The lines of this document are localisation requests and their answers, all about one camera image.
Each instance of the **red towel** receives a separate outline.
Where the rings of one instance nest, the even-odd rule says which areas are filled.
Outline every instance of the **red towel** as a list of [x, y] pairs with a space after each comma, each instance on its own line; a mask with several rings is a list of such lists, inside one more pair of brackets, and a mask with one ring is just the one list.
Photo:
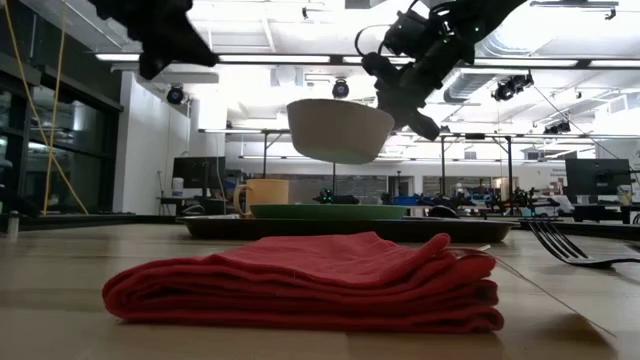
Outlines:
[[133, 322], [334, 330], [499, 330], [495, 259], [419, 249], [375, 233], [270, 237], [202, 258], [153, 261], [102, 290], [108, 311]]

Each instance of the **green plate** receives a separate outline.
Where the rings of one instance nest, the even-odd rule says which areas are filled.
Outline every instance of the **green plate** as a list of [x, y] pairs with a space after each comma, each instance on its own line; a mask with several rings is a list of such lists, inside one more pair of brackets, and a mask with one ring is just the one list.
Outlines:
[[407, 208], [384, 205], [252, 205], [256, 219], [392, 220]]

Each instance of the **yellow mug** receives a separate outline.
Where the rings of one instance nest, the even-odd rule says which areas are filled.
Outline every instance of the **yellow mug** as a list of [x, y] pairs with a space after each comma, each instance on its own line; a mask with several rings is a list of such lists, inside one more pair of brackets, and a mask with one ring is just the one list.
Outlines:
[[[240, 194], [247, 191], [246, 208], [243, 212], [240, 207]], [[288, 204], [289, 182], [287, 180], [251, 179], [247, 185], [236, 186], [233, 194], [233, 207], [243, 216], [251, 216], [251, 205], [260, 204]]]

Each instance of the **camera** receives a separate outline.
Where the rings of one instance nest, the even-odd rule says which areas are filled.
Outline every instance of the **camera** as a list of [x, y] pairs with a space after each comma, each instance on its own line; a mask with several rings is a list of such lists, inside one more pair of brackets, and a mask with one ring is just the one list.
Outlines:
[[527, 75], [511, 76], [498, 81], [498, 87], [493, 91], [491, 97], [496, 101], [508, 101], [532, 85], [534, 85], [534, 81], [531, 72]]
[[336, 80], [336, 83], [333, 85], [332, 93], [335, 99], [344, 99], [349, 96], [349, 85], [347, 85], [347, 80]]
[[182, 105], [187, 101], [187, 95], [183, 90], [184, 85], [173, 84], [167, 92], [167, 101], [173, 105]]

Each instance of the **metal pole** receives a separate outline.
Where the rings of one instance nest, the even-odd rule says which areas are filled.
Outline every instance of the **metal pole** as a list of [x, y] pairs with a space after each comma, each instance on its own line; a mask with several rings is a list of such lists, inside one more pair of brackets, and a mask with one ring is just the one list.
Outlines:
[[264, 133], [264, 157], [262, 159], [262, 178], [266, 179], [267, 178], [267, 136], [269, 136], [268, 133]]
[[446, 189], [444, 187], [444, 177], [445, 177], [445, 171], [444, 171], [444, 153], [445, 153], [445, 149], [444, 149], [444, 138], [445, 136], [440, 137], [440, 145], [441, 145], [441, 156], [442, 156], [442, 178], [440, 180], [440, 194], [442, 196], [446, 196]]
[[511, 204], [511, 216], [513, 216], [513, 161], [511, 159], [511, 137], [507, 136], [507, 166], [509, 167], [509, 203]]
[[336, 195], [336, 191], [337, 191], [337, 186], [336, 186], [336, 163], [333, 163], [333, 195]]

